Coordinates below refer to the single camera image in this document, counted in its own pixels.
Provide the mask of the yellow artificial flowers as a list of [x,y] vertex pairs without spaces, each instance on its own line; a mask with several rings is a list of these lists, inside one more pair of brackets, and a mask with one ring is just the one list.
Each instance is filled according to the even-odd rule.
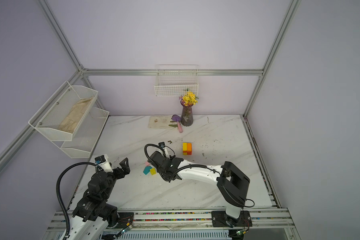
[[187,91],[183,96],[180,96],[180,103],[184,107],[191,107],[198,103],[198,99],[196,94]]

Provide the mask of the orange wood block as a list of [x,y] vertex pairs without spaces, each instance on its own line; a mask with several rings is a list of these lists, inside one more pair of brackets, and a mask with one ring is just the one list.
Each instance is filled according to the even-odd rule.
[[187,143],[187,144],[188,144],[188,151],[187,152],[192,152],[193,151],[192,143]]

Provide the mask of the aluminium front rail frame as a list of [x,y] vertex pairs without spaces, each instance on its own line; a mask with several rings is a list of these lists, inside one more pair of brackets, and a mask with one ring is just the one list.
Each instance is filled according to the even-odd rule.
[[[132,229],[117,240],[248,240],[257,230],[281,233],[286,240],[301,237],[288,209],[249,209],[252,227],[213,227],[218,210],[135,211]],[[55,213],[44,240],[61,240],[66,230],[63,213]]]

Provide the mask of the purple glass vase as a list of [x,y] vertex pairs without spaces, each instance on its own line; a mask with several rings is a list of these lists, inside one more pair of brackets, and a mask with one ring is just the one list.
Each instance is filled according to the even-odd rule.
[[193,109],[192,109],[193,105],[187,105],[183,102],[181,102],[181,105],[183,107],[182,115],[181,115],[181,124],[185,127],[189,127],[194,122]]

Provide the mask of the upper white mesh shelf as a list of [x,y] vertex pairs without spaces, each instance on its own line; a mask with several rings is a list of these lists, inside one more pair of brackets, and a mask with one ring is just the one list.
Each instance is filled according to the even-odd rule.
[[86,115],[94,106],[98,98],[98,91],[65,82],[59,87],[54,95],[49,98],[49,101],[34,114],[28,121],[28,124],[49,141],[71,141],[84,116],[80,120],[79,125],[73,134],[59,131],[58,127],[63,119],[69,114],[75,103],[81,99],[92,97],[93,101],[90,103],[84,115]]

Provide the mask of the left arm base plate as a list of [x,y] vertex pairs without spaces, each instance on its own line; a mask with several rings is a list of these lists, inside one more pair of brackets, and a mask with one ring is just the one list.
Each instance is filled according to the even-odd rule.
[[118,215],[119,218],[115,226],[116,229],[124,229],[133,224],[135,215],[133,212],[118,212]]

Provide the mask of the white mesh shelf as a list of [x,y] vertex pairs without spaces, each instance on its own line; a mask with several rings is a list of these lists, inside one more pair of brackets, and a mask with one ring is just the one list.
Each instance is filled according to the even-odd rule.
[[108,111],[92,107],[84,115],[71,141],[51,142],[71,159],[88,159],[95,149],[108,118]]
[[94,106],[98,98],[98,91],[65,82],[59,87],[54,95],[49,98],[49,101],[34,114],[28,121],[28,124],[49,141],[71,141],[84,116],[80,120],[79,125],[73,134],[59,131],[58,127],[63,119],[69,114],[75,103],[81,99],[92,97],[93,101],[90,103],[84,115],[86,115]]

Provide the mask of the lower white mesh shelf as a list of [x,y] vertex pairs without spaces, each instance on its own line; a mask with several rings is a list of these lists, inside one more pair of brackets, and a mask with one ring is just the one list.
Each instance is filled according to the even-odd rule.
[[92,107],[84,115],[71,141],[51,142],[71,159],[88,159],[95,149],[108,118],[108,111]]

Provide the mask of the yellow rectangular wood block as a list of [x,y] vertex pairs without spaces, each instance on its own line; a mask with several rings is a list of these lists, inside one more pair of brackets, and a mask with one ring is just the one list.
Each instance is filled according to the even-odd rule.
[[183,143],[183,152],[187,152],[187,151],[188,151],[188,144]]

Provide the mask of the purple pink toy knife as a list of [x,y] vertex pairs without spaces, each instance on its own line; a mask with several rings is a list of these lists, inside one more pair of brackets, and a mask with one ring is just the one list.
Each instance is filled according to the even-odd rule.
[[181,123],[180,123],[181,117],[178,116],[178,115],[173,115],[172,116],[172,121],[177,123],[179,133],[183,133],[183,129],[182,129],[182,126],[181,126]]

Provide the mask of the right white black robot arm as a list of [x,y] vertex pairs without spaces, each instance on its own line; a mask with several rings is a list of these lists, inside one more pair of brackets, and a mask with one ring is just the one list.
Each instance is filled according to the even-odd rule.
[[168,183],[176,180],[193,180],[218,188],[226,201],[227,221],[238,221],[243,208],[246,208],[250,178],[235,164],[224,162],[222,165],[208,166],[193,164],[182,158],[170,156],[164,151],[155,151],[151,155],[145,151],[148,162]]

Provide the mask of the teal wood block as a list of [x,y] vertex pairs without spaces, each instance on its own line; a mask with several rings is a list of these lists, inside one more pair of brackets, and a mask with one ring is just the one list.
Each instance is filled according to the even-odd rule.
[[151,172],[151,169],[152,169],[151,166],[146,166],[146,167],[144,168],[144,170],[143,170],[143,173],[144,173],[145,175],[148,175],[148,174]]

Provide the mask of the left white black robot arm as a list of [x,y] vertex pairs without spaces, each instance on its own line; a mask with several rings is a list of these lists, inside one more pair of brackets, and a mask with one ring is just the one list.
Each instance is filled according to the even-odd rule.
[[[95,167],[88,188],[70,216],[61,196],[61,181],[72,168],[81,165]],[[113,168],[105,155],[94,163],[80,162],[67,167],[58,177],[56,194],[62,209],[66,230],[62,240],[116,240],[132,229],[134,213],[118,213],[118,208],[107,203],[117,180],[130,173],[129,160]]]

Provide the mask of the small yellow-green wood block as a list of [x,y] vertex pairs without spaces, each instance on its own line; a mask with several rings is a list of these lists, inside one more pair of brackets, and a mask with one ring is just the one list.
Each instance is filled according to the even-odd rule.
[[151,175],[155,175],[157,173],[157,171],[156,171],[156,169],[152,168],[152,169],[150,169],[150,173],[151,173]]

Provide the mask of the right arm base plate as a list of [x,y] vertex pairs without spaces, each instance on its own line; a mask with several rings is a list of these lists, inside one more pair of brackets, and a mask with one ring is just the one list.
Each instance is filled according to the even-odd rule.
[[230,217],[225,211],[213,211],[211,213],[213,227],[252,227],[252,218],[249,211],[241,211],[237,219]]

